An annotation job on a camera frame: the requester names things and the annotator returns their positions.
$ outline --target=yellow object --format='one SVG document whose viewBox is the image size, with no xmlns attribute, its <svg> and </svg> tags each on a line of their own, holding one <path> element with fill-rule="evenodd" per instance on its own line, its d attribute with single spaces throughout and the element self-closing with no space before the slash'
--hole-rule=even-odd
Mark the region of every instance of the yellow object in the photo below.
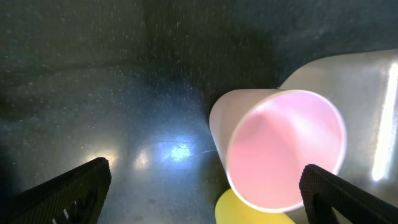
<svg viewBox="0 0 398 224">
<path fill-rule="evenodd" d="M 227 190 L 216 204 L 217 224 L 294 224 L 284 213 L 266 213 L 243 203 L 232 191 Z"/>
</svg>

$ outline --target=silver metal surface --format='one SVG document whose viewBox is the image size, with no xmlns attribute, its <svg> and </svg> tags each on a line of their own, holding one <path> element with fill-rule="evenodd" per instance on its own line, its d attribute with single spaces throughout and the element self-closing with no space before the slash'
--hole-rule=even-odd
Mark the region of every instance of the silver metal surface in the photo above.
<svg viewBox="0 0 398 224">
<path fill-rule="evenodd" d="M 398 50 L 340 55 L 308 63 L 281 89 L 319 93 L 340 110 L 348 148 L 342 179 L 398 206 Z M 308 223 L 304 208 L 289 212 Z"/>
</svg>

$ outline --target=plastic cup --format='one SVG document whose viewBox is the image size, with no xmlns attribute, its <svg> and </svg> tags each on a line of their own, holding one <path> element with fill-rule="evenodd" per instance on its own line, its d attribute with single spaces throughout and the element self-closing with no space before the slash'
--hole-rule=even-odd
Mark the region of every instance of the plastic cup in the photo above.
<svg viewBox="0 0 398 224">
<path fill-rule="evenodd" d="M 210 130 L 232 190 L 262 212 L 302 207 L 304 167 L 337 174 L 346 152 L 339 111 L 305 90 L 228 92 L 211 110 Z"/>
</svg>

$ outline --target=black countertop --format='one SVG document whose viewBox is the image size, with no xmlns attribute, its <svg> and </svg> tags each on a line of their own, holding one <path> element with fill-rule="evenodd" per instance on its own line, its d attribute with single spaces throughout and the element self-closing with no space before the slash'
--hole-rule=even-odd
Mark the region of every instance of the black countertop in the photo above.
<svg viewBox="0 0 398 224">
<path fill-rule="evenodd" d="M 229 188 L 208 129 L 237 88 L 398 47 L 397 1 L 0 2 L 0 199 L 90 159 L 99 223 L 214 223 Z"/>
</svg>

